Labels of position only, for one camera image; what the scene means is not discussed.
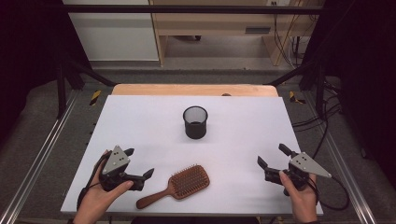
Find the gray floor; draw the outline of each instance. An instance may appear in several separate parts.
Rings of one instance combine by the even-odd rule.
[[[273,67],[259,37],[203,36],[197,42],[190,36],[177,36],[170,38],[168,44],[163,67],[155,63],[95,63],[94,66],[105,77],[122,83],[262,84],[286,74],[291,69],[285,63]],[[64,195],[73,180],[86,144],[90,141],[90,133],[94,130],[94,123],[100,116],[106,96],[111,93],[111,88],[89,77],[84,76],[84,79],[87,82],[84,90],[70,93],[71,96],[76,94],[76,104],[19,211],[20,222],[26,218],[38,218],[38,221],[31,220],[29,223],[45,223],[42,219],[50,219],[47,223],[55,223],[55,219],[65,220],[71,217],[59,212]],[[310,91],[299,91],[298,80],[299,77],[296,77],[277,87],[279,95],[284,98],[292,123],[314,116],[309,104],[293,103],[289,99],[290,91],[295,91],[298,99],[311,95]],[[336,78],[329,80],[334,85],[339,85]],[[102,90],[102,94],[96,105],[89,105],[96,90]],[[35,162],[35,156],[40,153],[56,121],[56,97],[55,82],[32,90],[12,135],[1,146],[0,178],[4,184],[0,192],[0,208],[3,212]],[[359,143],[341,113],[330,118],[329,130],[376,222],[396,223],[396,192],[376,162],[361,157]],[[308,154],[315,150],[321,135],[320,128],[296,132],[301,150]],[[340,178],[330,154],[330,146],[324,144],[316,160]],[[343,191],[335,182],[321,178],[318,186],[323,202],[340,206],[345,201]],[[347,210],[340,212],[324,208],[325,215],[320,219],[323,223],[361,223],[357,215],[358,208],[358,204],[351,204]],[[285,223],[291,223],[291,217],[284,218]],[[267,223],[269,219],[264,219],[263,223]]]

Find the white wall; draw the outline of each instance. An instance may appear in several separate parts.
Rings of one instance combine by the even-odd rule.
[[[64,0],[65,4],[148,5],[148,0]],[[158,61],[149,14],[69,13],[90,61]]]

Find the wooden cabinet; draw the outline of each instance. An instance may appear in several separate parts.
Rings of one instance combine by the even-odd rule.
[[[63,0],[67,5],[148,5],[146,0]],[[158,61],[149,13],[69,13],[91,62]]]
[[[151,5],[194,6],[267,6],[267,0],[149,0]],[[323,1],[290,0],[289,6],[318,6]],[[289,36],[310,36],[315,20],[308,15],[256,14],[152,14],[160,62],[163,64],[166,38],[169,35],[260,35],[270,54],[273,65],[279,65],[281,51],[274,39],[275,30],[283,48],[289,45]]]

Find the cable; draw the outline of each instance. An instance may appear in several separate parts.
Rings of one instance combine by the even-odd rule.
[[[317,15],[309,15],[311,21],[318,21]]]
[[[289,48],[289,62],[290,62],[291,67],[293,67],[293,69],[295,69],[293,63],[291,62],[291,57],[290,57],[290,49],[291,49],[291,48]]]
[[[270,222],[268,222],[268,224],[273,224],[275,221],[276,217],[271,218]]]
[[[305,29],[305,31],[303,32],[303,34],[302,34],[301,36],[305,36],[306,32],[308,32],[308,30],[311,29],[311,27],[315,24],[315,22],[318,21],[318,20],[316,20],[316,21],[315,21],[315,20],[312,20],[312,19],[311,19],[311,16],[312,16],[312,15],[309,15],[309,19],[310,19],[312,22],[311,22],[311,24],[308,26],[308,28]]]
[[[310,39],[311,39],[311,36],[308,36],[307,39],[305,41],[301,41],[300,44],[306,44],[309,42]]]
[[[311,177],[309,177],[309,180],[312,182],[312,184],[314,185],[315,189],[318,189],[317,183],[315,183],[315,181],[313,179],[311,179]]]
[[[335,115],[335,114],[336,114],[337,112],[339,112],[339,111],[340,111],[340,110],[333,111],[333,112],[330,114],[330,116],[328,117],[328,119],[329,119],[331,116]],[[318,127],[319,125],[321,125],[323,122],[324,122],[324,121],[322,121],[321,123],[316,124],[316,125],[314,125],[314,126],[311,126],[311,127],[309,127],[309,128],[302,129],[302,130],[297,130],[297,131],[294,131],[294,132],[295,132],[295,133],[300,133],[300,132],[304,132],[304,131],[313,129],[313,128]]]
[[[300,37],[297,36],[296,50],[293,51],[294,57],[296,58],[296,64],[298,64],[298,47],[299,47],[299,45],[300,45]]]
[[[330,206],[330,205],[324,203],[323,201],[320,201],[320,203],[321,203],[323,206],[325,206],[325,207],[327,207],[327,208],[329,208],[329,209],[332,209],[332,210],[335,210],[335,211],[343,211],[343,210],[345,210],[345,209],[347,209],[347,208],[349,207],[349,204],[350,204],[349,193],[347,192],[346,187],[343,185],[343,183],[341,183],[341,181],[339,181],[338,179],[336,179],[336,178],[333,177],[333,176],[332,176],[332,179],[333,179],[335,182],[337,182],[337,183],[341,186],[341,188],[344,190],[344,193],[346,194],[346,203],[345,203],[342,207],[333,207],[333,206]]]
[[[296,17],[296,15],[293,15],[293,18],[291,19],[291,23],[290,23],[290,26],[289,26],[289,30],[286,32],[286,36],[289,36],[289,32],[291,30],[291,27],[293,26],[293,24],[297,21],[297,19],[299,17],[300,17],[300,15],[297,15],[297,17]],[[288,59],[288,57],[287,57],[287,55],[285,53],[285,50],[284,50],[284,45],[282,44],[282,41],[280,40],[279,33],[277,32],[277,14],[274,14],[274,29],[275,29],[274,30],[274,40],[275,40],[277,48],[280,50],[280,53],[282,54],[282,57],[286,61],[286,63],[291,65],[293,68],[295,68],[293,63],[292,63],[292,61],[290,59]]]
[[[339,94],[341,92],[341,89],[334,87],[334,85],[332,85],[328,80],[324,80],[324,88],[327,89],[327,91],[334,91],[332,92],[333,95],[335,94]]]
[[[324,87],[324,90],[325,90],[326,92],[330,93],[330,94],[333,94],[333,95],[337,95],[337,94],[338,94],[338,92],[336,92],[336,91],[333,90],[332,88]]]
[[[91,182],[92,182],[93,178],[95,177],[96,172],[97,172],[97,170],[99,169],[99,166],[102,164],[102,161],[104,161],[105,159],[107,159],[107,157],[108,157],[108,155],[110,155],[110,153],[111,153],[111,151],[110,151],[110,152],[107,152],[107,154],[105,154],[105,155],[102,155],[101,158],[99,159],[99,161],[98,161],[98,162],[95,164],[95,166],[93,167],[93,171],[92,171],[92,174],[91,174],[90,179],[88,180],[87,185],[85,186],[85,188],[83,188],[83,189],[81,190],[81,192],[80,192],[79,195],[78,195],[77,210],[79,209],[79,206],[81,205],[82,199],[85,197],[85,194],[87,194],[88,190],[89,190],[90,188],[92,188],[93,186],[96,186],[96,185],[100,184],[100,183],[95,183],[95,184],[91,185]]]
[[[318,204],[318,202],[320,202],[320,200],[319,200],[319,191],[318,191],[317,185],[315,184],[315,186],[313,186],[311,183],[309,183],[309,181],[306,181],[306,184],[309,186],[309,188],[311,188],[315,192],[315,196],[317,196],[317,204]]]
[[[338,96],[338,95],[331,96],[331,97],[329,97],[327,100],[323,101],[323,104],[324,104],[324,111],[325,111],[325,113],[323,113],[323,116],[324,116],[324,120],[325,120],[325,123],[326,123],[326,128],[324,129],[323,136],[321,137],[321,139],[320,139],[320,141],[319,141],[319,144],[318,144],[318,146],[317,146],[317,149],[315,150],[315,153],[314,153],[312,159],[314,159],[314,158],[317,156],[317,154],[318,154],[318,152],[319,152],[319,149],[320,149],[321,145],[323,144],[323,141],[324,141],[324,138],[325,138],[325,136],[326,136],[326,133],[327,133],[327,131],[329,130],[329,120],[328,120],[328,118],[327,118],[326,105],[327,105],[327,103],[329,102],[329,100],[331,100],[332,98],[335,98],[335,97],[337,97],[337,96]]]
[[[332,112],[332,110],[335,108],[335,107],[337,107],[337,106],[339,106],[340,104],[338,103],[338,104],[336,104],[336,105],[333,105],[330,109],[328,109],[325,113],[330,113],[330,112]],[[299,121],[299,122],[295,122],[295,123],[292,123],[291,124],[291,126],[293,127],[293,128],[297,128],[297,127],[303,127],[303,126],[305,126],[305,125],[308,125],[308,124],[310,124],[310,123],[312,123],[312,122],[315,122],[315,121],[317,121],[317,120],[319,120],[320,118],[318,117],[318,116],[314,116],[313,118],[311,118],[311,119],[308,119],[308,120],[305,120],[305,121]]]

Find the finger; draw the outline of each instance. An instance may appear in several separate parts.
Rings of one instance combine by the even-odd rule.
[[[291,182],[290,178],[283,173],[283,171],[279,172],[280,181],[285,189],[288,191],[291,198],[295,198],[298,196],[298,190],[294,187],[293,182]]]
[[[116,188],[109,192],[110,198],[112,201],[116,200],[123,193],[125,193],[131,186],[134,184],[133,181],[125,181],[122,184],[118,185]]]

